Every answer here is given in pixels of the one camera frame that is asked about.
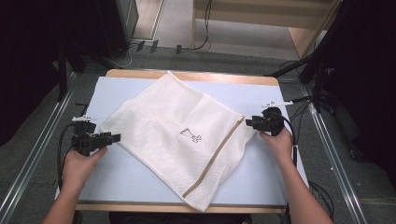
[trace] wire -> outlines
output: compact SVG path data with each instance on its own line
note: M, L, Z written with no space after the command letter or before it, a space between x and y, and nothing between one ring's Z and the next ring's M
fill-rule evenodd
M133 49L133 48L136 47L136 46L138 46L138 44L133 43L133 44L131 45L131 47L128 49L128 55L129 55L129 60L130 60L130 61L129 61L126 65L119 65L119 64L113 62L111 59L108 59L108 60L109 60L111 63L113 63L114 65L116 65L116 66L118 66L118 67L120 67L120 68L128 67L128 66L132 63L131 49Z
M330 196L330 194L323 187L321 187L320 185L318 185L312 181L308 180L308 184L310 187L312 187L314 190L316 190L318 192L319 198L325 203L325 205L329 211L330 219L333 220L333 218L334 218L334 203L332 201L332 197ZM322 197L322 191L329 198L331 205L329 205L329 202L327 202L327 199L325 197Z
M58 143L58 154L57 154L57 166L58 166L58 185L59 189L62 188L62 171L63 171L63 166L61 165L61 154L62 154L62 141L64 140L64 134L66 133L67 129L70 127L76 126L75 123L69 123L67 124L64 129L62 130L61 136L59 138L59 143Z
M67 154L69 154L70 150L73 148L73 145L74 144L72 144L72 146L69 149L67 149L66 153L64 154L64 159L62 160L62 168L61 168L61 171L60 171L61 178L60 178L60 181L59 181L59 189L62 189L62 186L64 184L64 180L63 180L63 176L64 176L64 162L66 161Z
M210 12L211 12L211 10L212 10L212 0L209 0L208 2L207 2L207 5L206 5L206 10L205 10L205 18L204 18L204 20L205 20L205 28L206 28L206 38L205 38L205 41L204 41L204 43L200 46L200 47L198 47L198 48L195 48L195 49L188 49L188 50L198 50L198 49L201 49L205 44L206 44L206 42L208 41L208 38L209 38L209 19L210 19Z

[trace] black cable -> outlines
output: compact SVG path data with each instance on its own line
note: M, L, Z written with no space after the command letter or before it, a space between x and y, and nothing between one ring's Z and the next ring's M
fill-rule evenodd
M327 207L328 210L329 210L329 217L330 217L330 219L333 220L333 218L334 218L334 203L333 203L333 201L332 201L332 197L330 197L330 194L326 191L326 189L324 189L323 187L321 187L320 185L318 185L318 184L316 184L316 183L314 183L314 182L312 182L312 181L309 181L309 180L308 180L308 184L309 184L309 186L311 186L314 190L316 190L316 191L318 192L318 195L319 195L320 199L323 200L323 202L325 203L326 207ZM321 192L322 192L322 191L323 191L323 192L326 194L326 196L329 198L330 203L332 204L332 206L329 205L329 202L327 202L326 198L321 197Z
M69 152L70 152L70 150L73 148L73 144L72 144L72 146L69 148L69 149L67 149L67 151L66 151L66 153L64 153L64 159L62 160L62 168L61 168L61 178L60 178L60 181L59 181L59 189L62 189L62 186L63 186L63 184L64 184L64 180L63 180L63 175L64 175L64 162L66 161L66 156L67 156L67 154L69 154Z
M204 18L204 20L205 20L205 28L206 28L206 38L205 38L204 43L203 43L200 47L198 47L198 48L195 48L195 49L188 49L188 50L198 50L198 49L201 49L201 48L206 44L207 39L209 38L209 19L210 19L210 12L211 12L211 10L212 10L212 0L209 0L209 1L207 2L207 5L206 5L205 18Z
M310 103L306 104L305 108L301 112L300 121L299 121L299 124L298 124L297 141L300 139L301 123L303 121L304 112L309 107L310 104L312 104L312 103L310 102Z
M300 111L300 110L301 110L302 108L304 108L304 110L305 110L305 108L306 108L309 104L311 104L311 102L308 100L308 101L305 102L303 105L299 106L299 107L296 109L296 111L294 112L294 114L290 117L290 122L293 122L294 119L302 113L302 111Z
M66 133L67 129L70 127L76 126L75 123L69 123L67 124L64 129L62 130L61 136L59 138L59 143L58 143L58 154L57 154L57 166L58 166L58 186L59 189L62 187L62 161L61 161L61 154L62 154L62 141L64 140L64 134Z

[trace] mesh laundry bag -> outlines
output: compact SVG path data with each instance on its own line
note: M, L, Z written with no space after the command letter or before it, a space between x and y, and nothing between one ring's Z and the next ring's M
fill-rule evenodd
M184 202L205 211L255 131L244 117L167 72L101 126Z

